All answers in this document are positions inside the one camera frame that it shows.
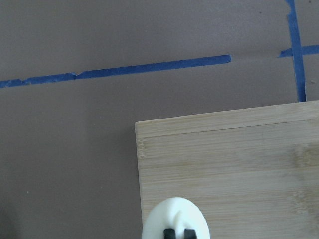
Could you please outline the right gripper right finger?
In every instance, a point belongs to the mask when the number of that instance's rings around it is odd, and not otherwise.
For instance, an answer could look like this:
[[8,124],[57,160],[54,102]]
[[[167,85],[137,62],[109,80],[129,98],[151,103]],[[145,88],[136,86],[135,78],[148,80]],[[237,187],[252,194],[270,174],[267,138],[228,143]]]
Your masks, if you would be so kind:
[[194,229],[185,229],[184,239],[196,239],[196,231]]

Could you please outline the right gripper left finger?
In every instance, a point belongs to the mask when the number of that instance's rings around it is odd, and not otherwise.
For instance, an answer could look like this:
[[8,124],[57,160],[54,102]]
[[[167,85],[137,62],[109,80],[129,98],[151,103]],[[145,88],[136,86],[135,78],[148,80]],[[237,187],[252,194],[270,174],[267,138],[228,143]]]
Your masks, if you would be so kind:
[[164,229],[163,231],[164,239],[176,239],[176,234],[174,229]]

